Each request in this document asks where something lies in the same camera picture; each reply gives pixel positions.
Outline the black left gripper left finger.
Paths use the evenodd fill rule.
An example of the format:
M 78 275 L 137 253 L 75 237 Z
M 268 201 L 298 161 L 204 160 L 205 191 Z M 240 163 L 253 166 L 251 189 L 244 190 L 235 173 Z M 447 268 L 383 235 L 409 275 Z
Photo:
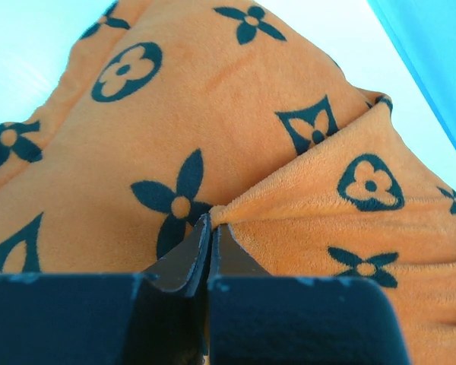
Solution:
M 0 275 L 0 364 L 200 364 L 211 220 L 144 271 Z

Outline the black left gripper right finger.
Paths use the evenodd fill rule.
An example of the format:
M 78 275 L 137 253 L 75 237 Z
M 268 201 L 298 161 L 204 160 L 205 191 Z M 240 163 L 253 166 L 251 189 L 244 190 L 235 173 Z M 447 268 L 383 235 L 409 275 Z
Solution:
M 408 364 L 394 310 L 366 279 L 273 276 L 228 225 L 212 240 L 212 364 Z

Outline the orange black-patterned pillowcase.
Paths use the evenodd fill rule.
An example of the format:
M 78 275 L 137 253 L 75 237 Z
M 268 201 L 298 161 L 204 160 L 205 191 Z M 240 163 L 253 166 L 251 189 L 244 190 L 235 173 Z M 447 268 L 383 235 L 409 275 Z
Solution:
M 140 271 L 209 214 L 271 274 L 374 281 L 413 363 L 456 364 L 456 191 L 392 107 L 256 2 L 117 1 L 0 124 L 0 273 Z

